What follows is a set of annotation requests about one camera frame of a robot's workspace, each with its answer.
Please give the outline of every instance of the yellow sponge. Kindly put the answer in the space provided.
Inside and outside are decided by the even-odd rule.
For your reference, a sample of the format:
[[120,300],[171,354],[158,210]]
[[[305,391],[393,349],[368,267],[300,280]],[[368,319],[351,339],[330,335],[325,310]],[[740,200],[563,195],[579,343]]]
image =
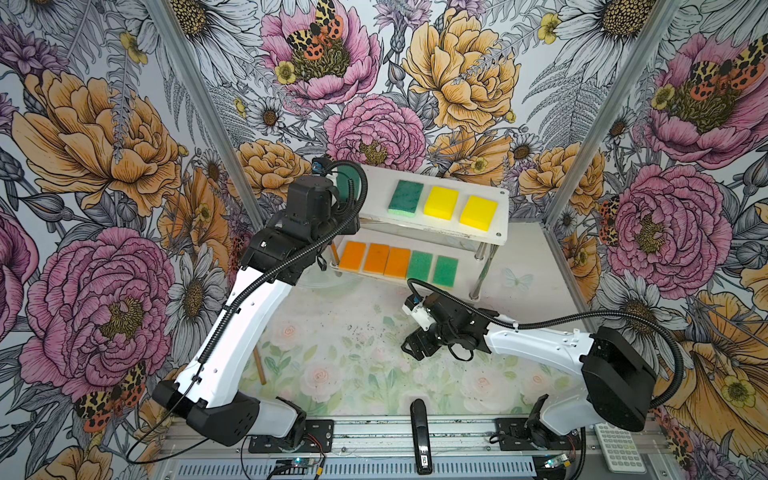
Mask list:
[[424,205],[424,214],[430,217],[442,218],[443,220],[451,220],[457,200],[458,190],[432,187],[427,203]]
[[464,207],[462,218],[459,220],[462,225],[474,227],[485,232],[491,227],[491,221],[496,213],[498,204],[492,200],[486,200],[480,197],[470,197],[467,206]]

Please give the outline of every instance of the green-white sponge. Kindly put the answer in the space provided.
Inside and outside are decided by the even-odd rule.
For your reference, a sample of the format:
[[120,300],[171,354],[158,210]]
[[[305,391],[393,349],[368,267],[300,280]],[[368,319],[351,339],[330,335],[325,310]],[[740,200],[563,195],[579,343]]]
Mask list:
[[399,180],[395,193],[389,201],[389,212],[401,217],[415,217],[422,190],[424,190],[424,184]]

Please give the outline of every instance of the butterfly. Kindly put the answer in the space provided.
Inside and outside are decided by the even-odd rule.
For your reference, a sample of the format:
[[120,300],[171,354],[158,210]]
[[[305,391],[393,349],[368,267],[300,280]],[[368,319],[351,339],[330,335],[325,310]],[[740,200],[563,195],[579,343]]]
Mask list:
[[140,362],[112,389],[88,393],[75,402],[74,411],[85,421],[83,430],[100,432],[107,428],[113,416],[120,416],[123,410],[138,405],[147,391],[146,373],[146,365]]
[[752,42],[736,58],[726,60],[722,65],[714,61],[697,61],[690,66],[689,80],[694,84],[690,96],[696,101],[705,101],[712,94],[728,88],[744,90],[755,83],[766,66],[768,57],[768,34]]
[[528,292],[531,289],[533,283],[533,275],[531,273],[523,276],[516,276],[509,268],[502,270],[504,274],[504,284],[513,289],[518,289],[521,292]]
[[288,35],[288,45],[307,60],[320,60],[332,40],[339,40],[344,32],[344,20],[336,14],[333,0],[319,0],[315,7],[315,21],[309,30],[299,30]]
[[614,195],[600,206],[600,241],[609,247],[617,247],[619,233],[616,231],[616,214],[619,211],[619,196]]

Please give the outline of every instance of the sponge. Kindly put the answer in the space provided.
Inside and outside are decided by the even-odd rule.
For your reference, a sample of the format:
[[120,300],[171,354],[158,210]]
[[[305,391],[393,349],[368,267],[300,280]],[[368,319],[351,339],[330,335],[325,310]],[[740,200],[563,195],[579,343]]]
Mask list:
[[457,267],[458,260],[456,258],[438,256],[435,274],[432,275],[432,283],[440,286],[453,286]]
[[424,214],[430,217],[442,218],[443,220],[451,220],[457,200],[458,190],[432,187],[427,203],[424,205]]
[[432,254],[413,250],[411,263],[408,265],[408,278],[429,281],[429,270],[432,268]]
[[415,217],[422,190],[424,190],[424,184],[399,180],[395,193],[389,201],[389,212],[401,217]]
[[362,271],[383,275],[388,256],[389,245],[371,243],[371,247],[368,249],[368,256],[366,257],[366,264],[362,267]]
[[467,206],[462,211],[462,218],[459,222],[468,227],[474,227],[485,232],[491,228],[493,216],[496,214],[498,204],[493,200],[486,200],[480,197],[470,197]]
[[392,247],[386,261],[384,276],[405,279],[408,272],[408,261],[411,260],[411,250]]
[[339,270],[356,272],[360,270],[362,257],[366,254],[366,245],[360,242],[349,241],[344,247],[344,254],[339,261]]

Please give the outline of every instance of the remote control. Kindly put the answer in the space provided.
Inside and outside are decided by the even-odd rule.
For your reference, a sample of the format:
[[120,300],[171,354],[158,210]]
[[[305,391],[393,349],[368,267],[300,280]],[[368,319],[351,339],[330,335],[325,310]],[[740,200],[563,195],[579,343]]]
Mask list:
[[630,432],[610,423],[598,423],[594,432],[609,470],[613,473],[645,473],[645,464]]

